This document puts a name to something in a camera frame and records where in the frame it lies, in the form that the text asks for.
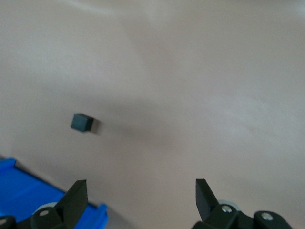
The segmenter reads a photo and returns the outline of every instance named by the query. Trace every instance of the screw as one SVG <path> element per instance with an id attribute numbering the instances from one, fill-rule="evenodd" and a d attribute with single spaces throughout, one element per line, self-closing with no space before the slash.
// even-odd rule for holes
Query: screw
<path id="1" fill-rule="evenodd" d="M 45 215 L 48 215 L 48 213 L 49 213 L 49 210 L 44 210 L 41 213 L 39 213 L 39 216 L 45 216 Z"/>
<path id="2" fill-rule="evenodd" d="M 7 220 L 6 219 L 0 219 L 0 225 L 6 224 Z"/>
<path id="3" fill-rule="evenodd" d="M 231 209 L 228 205 L 223 205 L 223 206 L 221 207 L 221 209 L 222 209 L 223 212 L 225 212 L 225 213 L 230 213 L 230 212 L 232 212 L 232 209 Z"/>
<path id="4" fill-rule="evenodd" d="M 262 213 L 262 217 L 263 217 L 265 220 L 268 220 L 268 221 L 272 221 L 272 220 L 273 220 L 272 215 L 270 215 L 270 214 L 267 213 L 267 212 Z"/>

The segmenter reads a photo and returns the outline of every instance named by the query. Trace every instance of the cube top face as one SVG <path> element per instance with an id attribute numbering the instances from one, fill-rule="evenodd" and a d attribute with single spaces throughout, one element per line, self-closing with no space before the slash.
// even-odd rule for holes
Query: cube top face
<path id="1" fill-rule="evenodd" d="M 80 132 L 90 131 L 94 118 L 86 116 L 85 114 L 74 114 L 71 128 Z"/>

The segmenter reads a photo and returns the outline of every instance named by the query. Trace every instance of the blue plastic bin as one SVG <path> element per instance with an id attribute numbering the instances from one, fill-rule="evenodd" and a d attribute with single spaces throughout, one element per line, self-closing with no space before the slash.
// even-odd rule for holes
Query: blue plastic bin
<path id="1" fill-rule="evenodd" d="M 17 222 L 33 214 L 41 205 L 58 202 L 63 191 L 18 168 L 16 160 L 0 160 L 0 216 L 11 215 Z M 75 229 L 103 229 L 108 221 L 107 206 L 88 204 Z"/>

